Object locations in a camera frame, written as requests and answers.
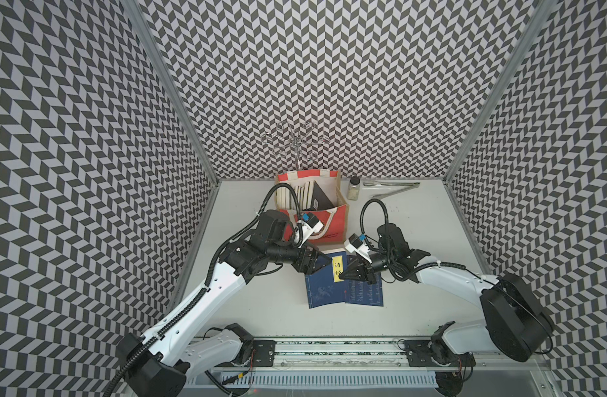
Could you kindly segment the yellow book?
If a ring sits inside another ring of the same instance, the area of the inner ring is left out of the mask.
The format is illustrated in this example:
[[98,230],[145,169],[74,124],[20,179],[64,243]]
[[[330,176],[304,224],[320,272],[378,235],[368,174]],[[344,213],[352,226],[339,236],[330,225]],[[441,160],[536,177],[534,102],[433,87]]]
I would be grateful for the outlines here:
[[280,210],[290,210],[290,190],[284,184],[276,193],[277,208]]

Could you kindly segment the blue book barcode back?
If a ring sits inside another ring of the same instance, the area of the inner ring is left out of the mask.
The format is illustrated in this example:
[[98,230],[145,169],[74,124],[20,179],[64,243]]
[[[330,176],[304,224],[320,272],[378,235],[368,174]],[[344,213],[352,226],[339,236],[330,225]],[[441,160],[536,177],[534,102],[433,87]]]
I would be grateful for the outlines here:
[[[360,262],[364,265],[359,256],[347,257],[348,266]],[[382,280],[379,273],[376,275],[376,283],[369,286],[366,283],[358,281],[345,281],[345,301],[347,304],[358,304],[365,306],[382,307],[384,305]]]

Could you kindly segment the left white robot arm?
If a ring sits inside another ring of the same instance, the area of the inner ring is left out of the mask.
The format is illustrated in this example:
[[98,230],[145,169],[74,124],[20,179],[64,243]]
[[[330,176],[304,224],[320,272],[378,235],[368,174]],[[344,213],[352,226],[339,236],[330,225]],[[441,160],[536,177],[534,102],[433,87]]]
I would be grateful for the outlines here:
[[232,329],[200,342],[193,339],[228,299],[254,278],[267,276],[268,264],[290,264],[307,276],[331,264],[331,258],[309,242],[323,228],[316,215],[297,204],[298,220],[292,223],[267,204],[264,201],[257,216],[216,249],[204,281],[188,297],[141,336],[129,333],[120,341],[119,368],[104,395],[113,395],[121,380],[139,396],[179,395],[189,378],[236,360],[251,341]]

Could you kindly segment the red burlap canvas bag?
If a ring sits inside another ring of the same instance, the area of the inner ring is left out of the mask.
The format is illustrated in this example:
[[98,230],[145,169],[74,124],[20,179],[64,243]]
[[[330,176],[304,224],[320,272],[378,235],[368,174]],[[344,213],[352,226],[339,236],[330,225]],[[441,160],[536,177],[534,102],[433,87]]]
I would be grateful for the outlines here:
[[316,245],[341,243],[347,230],[349,205],[341,193],[338,170],[300,170],[280,174],[275,183],[287,183],[297,195],[303,213],[312,213],[323,227],[309,239]]

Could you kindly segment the dark blue bottom book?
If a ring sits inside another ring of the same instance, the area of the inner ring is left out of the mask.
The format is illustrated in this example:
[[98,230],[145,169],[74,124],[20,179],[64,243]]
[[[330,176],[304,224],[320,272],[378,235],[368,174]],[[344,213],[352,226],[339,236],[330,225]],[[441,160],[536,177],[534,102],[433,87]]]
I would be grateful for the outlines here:
[[318,182],[314,182],[310,208],[312,208],[314,211],[322,211],[334,207],[335,204],[332,200],[330,200],[330,198],[328,198],[328,195],[326,195],[322,187],[318,184]]

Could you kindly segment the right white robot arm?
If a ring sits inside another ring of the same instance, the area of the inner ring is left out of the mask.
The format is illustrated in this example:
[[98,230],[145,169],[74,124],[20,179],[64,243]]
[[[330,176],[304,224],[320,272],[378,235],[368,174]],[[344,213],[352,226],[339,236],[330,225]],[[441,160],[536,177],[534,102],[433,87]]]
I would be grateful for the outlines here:
[[389,220],[389,211],[381,199],[371,198],[363,206],[378,205],[383,223],[377,237],[363,229],[345,241],[346,251],[354,255],[340,279],[365,282],[374,286],[411,281],[438,288],[482,312],[481,319],[450,321],[438,327],[427,344],[432,361],[441,367],[475,352],[502,353],[515,362],[526,362],[533,355],[551,353],[555,344],[555,324],[520,277],[506,272],[501,276],[480,274],[467,266],[442,261],[428,251],[412,248],[402,230]]

